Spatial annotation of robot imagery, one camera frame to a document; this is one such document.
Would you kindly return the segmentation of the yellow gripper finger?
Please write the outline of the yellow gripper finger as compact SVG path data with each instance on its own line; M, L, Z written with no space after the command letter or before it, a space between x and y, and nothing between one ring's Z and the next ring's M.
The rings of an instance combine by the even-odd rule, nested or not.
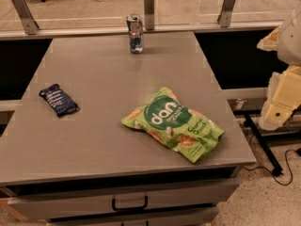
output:
M301 67L289 66L283 73L272 73L259 126L274 131L301 105Z
M278 26L269 35L261 39L257 44L257 48L266 52L276 51L279 30L280 27Z

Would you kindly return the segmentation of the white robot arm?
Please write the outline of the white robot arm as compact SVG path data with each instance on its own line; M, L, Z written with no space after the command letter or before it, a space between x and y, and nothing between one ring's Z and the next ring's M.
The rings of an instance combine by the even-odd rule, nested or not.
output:
M276 51L288 64L283 73L272 73L263 104L259 126L274 131L281 127L301 105L301 4L257 44L263 51Z

